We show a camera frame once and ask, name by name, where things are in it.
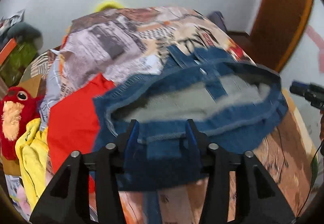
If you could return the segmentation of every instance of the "plush toy eye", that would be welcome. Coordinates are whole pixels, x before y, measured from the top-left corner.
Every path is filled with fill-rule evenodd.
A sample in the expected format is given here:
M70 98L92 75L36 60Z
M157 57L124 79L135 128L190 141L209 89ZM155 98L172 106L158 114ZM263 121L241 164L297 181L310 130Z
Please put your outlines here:
M21 101L26 101L28 99L27 93L24 91L20 90L17 94L17 98Z

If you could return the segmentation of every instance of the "brown wooden panel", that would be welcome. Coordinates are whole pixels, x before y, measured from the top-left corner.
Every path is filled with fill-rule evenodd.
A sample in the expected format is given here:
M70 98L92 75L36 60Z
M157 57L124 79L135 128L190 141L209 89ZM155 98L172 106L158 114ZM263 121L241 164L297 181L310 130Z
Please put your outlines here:
M250 35L256 63L281 70L303 32L312 5L309 1L262 0Z

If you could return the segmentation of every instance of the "red plush toy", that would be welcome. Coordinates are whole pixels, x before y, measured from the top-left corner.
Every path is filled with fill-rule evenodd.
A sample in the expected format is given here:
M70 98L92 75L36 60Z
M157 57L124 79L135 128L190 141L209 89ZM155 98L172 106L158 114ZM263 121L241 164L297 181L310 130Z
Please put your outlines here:
M7 160L17 158L15 144L20 136L26 132L26 125L35 118L39 118L37 102L41 98L32 98L21 87L9 88L8 94L0 102L0 140L2 155Z

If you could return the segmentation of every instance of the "silver bolt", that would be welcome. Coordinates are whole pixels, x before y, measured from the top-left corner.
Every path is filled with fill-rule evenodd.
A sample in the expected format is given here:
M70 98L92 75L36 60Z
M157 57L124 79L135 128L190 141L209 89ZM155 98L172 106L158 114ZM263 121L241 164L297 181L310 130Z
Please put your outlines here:
M111 150L111 149L114 149L116 147L116 145L114 143L108 143L106 144L106 148Z
M254 153L252 151L245 151L244 153L247 157L253 157Z
M73 151L73 152L71 153L71 156L72 156L72 157L77 157L79 154L80 154L79 151Z
M207 74L207 72L206 72L204 69L200 68L199 70L200 70L200 72L201 72L203 75L206 75L206 74Z
M216 150L219 148L219 145L215 144L215 143L211 143L208 145L208 147L209 147L209 149Z

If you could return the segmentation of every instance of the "orange object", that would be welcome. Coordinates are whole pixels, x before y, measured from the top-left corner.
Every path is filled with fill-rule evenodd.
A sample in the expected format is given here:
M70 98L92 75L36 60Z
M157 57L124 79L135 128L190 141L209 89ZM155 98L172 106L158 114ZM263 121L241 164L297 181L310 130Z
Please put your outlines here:
M4 63L4 60L8 57L10 52L16 47L17 42L14 38L9 40L9 42L6 44L6 46L2 49L0 52L0 65Z

